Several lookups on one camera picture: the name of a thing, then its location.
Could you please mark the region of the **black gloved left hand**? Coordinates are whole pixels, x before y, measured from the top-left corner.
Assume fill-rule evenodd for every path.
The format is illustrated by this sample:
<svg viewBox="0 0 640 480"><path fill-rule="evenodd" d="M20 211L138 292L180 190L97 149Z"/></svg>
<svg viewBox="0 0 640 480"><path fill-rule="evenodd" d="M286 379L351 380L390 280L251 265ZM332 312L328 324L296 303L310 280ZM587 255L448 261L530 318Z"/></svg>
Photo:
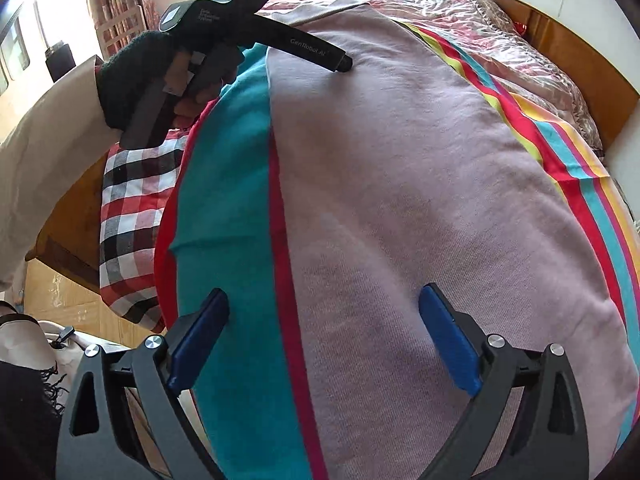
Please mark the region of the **black gloved left hand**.
<svg viewBox="0 0 640 480"><path fill-rule="evenodd" d="M182 90L188 82L192 54L176 46L174 38L164 32L137 36L107 62L96 69L96 90L106 124L124 131L146 88L161 79L170 88ZM186 129L201 116L206 105L217 99L226 84L235 81L238 70L209 81L196 96L184 96L174 108L171 127Z"/></svg>

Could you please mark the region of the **beige sleeved left forearm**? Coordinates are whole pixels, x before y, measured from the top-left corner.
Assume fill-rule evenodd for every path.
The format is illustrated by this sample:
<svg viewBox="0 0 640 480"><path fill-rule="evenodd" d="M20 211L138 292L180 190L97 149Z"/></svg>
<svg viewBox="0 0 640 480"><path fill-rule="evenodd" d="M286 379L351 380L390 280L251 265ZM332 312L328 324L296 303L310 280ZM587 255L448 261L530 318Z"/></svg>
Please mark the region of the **beige sleeved left forearm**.
<svg viewBox="0 0 640 480"><path fill-rule="evenodd" d="M1 288L8 289L58 200L120 138L107 125L97 56L56 82L1 143Z"/></svg>

